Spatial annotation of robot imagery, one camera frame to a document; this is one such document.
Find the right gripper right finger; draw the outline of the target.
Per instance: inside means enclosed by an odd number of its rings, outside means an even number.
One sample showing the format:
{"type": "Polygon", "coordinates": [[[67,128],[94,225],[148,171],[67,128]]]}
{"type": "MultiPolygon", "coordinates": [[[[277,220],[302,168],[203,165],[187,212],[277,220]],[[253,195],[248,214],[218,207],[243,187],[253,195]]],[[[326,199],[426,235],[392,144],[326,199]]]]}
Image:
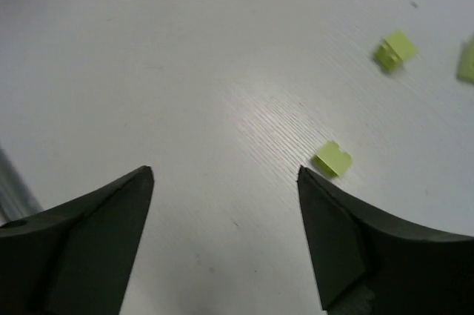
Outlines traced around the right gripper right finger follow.
{"type": "Polygon", "coordinates": [[[401,219],[309,168],[298,197],[328,314],[471,314],[473,238],[401,219]]]}

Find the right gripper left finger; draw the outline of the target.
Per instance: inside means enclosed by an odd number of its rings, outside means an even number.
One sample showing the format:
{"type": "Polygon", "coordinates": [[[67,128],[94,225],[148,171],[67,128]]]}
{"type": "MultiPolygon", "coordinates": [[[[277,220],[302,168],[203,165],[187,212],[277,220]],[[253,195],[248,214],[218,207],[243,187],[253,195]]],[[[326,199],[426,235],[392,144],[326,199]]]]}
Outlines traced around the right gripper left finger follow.
{"type": "Polygon", "coordinates": [[[1,227],[2,314],[119,314],[153,196],[141,166],[1,227]]]}

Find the pale lime square lego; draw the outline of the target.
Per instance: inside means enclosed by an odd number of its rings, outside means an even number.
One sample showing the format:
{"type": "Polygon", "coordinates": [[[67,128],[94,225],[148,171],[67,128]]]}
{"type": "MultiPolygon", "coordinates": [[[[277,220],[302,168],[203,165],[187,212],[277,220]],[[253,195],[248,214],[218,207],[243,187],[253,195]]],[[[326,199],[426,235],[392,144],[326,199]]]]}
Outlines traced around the pale lime square lego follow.
{"type": "Polygon", "coordinates": [[[334,141],[326,142],[313,157],[313,164],[332,178],[343,176],[352,163],[352,156],[334,141]]]}

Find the pale lime small lego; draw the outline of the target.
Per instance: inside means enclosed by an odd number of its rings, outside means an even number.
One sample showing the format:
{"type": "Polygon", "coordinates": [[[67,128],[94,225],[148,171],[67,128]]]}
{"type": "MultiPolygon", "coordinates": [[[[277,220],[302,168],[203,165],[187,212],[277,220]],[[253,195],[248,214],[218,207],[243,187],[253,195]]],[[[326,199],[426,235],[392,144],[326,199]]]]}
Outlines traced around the pale lime small lego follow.
{"type": "Polygon", "coordinates": [[[417,53],[417,47],[408,37],[401,30],[394,30],[379,42],[373,60],[384,73],[392,73],[417,53]]]}

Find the lime hollow lego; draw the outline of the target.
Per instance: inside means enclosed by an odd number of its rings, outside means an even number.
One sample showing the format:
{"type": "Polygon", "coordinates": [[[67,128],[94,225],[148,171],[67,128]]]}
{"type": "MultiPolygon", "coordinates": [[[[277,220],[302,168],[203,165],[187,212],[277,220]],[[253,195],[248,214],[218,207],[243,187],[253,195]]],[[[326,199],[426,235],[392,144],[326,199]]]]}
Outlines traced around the lime hollow lego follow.
{"type": "Polygon", "coordinates": [[[474,38],[471,36],[462,44],[458,66],[456,70],[456,78],[463,82],[473,83],[474,80],[474,38]]]}

